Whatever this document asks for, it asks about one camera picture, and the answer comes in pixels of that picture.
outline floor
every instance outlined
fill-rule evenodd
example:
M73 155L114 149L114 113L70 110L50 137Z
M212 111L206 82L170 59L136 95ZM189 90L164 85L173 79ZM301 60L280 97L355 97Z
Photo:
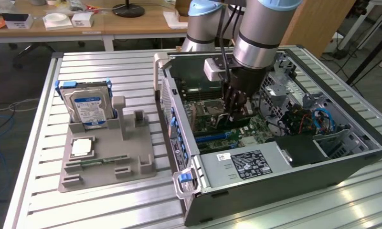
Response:
M345 33L353 23L355 19L345 19L339 31ZM367 29L370 24L364 22L355 34ZM344 72L351 74L357 65L366 58L370 50L374 48L379 40L382 39L382 31L378 31L371 40L368 41L363 50L357 51L356 58L351 58L344 66ZM53 48L59 52L91 52L102 51L102 43L98 41L85 42L85 47L79 48L75 42L54 42L50 44ZM128 40L116 41L117 50L128 49L152 49L152 40ZM164 40L164 48L173 48L177 45L177 40ZM41 93L41 87L45 80L46 68L49 65L50 53L43 48L34 50L27 58L23 59L21 70L11 68L10 59L15 53L26 46L26 44L18 44L17 50L10 50L6 44L0 45L0 103L13 103L25 99L37 98ZM323 58L332 60L328 55L323 55ZM382 53L378 55L376 60L382 58ZM339 65L345 61L341 60L323 61L325 66L336 71ZM337 73L339 77L344 79L341 72ZM366 100L378 108L382 112L382 68L376 67L364 79L356 84L356 87L363 94ZM17 109L27 109L37 105L35 102L21 104ZM0 115L10 115L10 111L0 112ZM0 195L0 228L2 227L5 214L7 210L9 200L13 191L13 185L15 182L17 171L19 168L22 154L26 146L29 130L33 122L34 111L15 112L13 119L14 125L10 131L0 137L0 151L6 159L6 167L9 171L9 179L5 173L5 167L0 163L0 190L6 186L3 192ZM0 118L0 124L5 121L5 118Z

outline metal work table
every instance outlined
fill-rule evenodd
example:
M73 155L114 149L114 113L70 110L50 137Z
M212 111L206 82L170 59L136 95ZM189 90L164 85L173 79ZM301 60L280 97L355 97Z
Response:
M292 50L382 133L382 114L375 108L304 49L283 48ZM184 228L152 91L152 56L169 51L173 50L65 53L50 60L3 228ZM296 73L300 84L316 92L309 78L300 70ZM148 115L157 175L59 193L55 189L69 115L53 83L55 79L83 82L106 77L113 83L113 94L126 98L124 112L144 109ZM382 228L382 160L336 186L190 228L366 228L376 225Z

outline green circuit board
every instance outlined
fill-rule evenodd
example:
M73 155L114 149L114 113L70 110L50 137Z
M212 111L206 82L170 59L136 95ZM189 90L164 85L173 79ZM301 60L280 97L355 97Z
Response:
M184 102L184 108L200 153L261 144L272 137L265 120L260 115L232 126L218 125L217 120L224 114L218 99ZM225 137L197 142L197 139L209 139L216 136Z

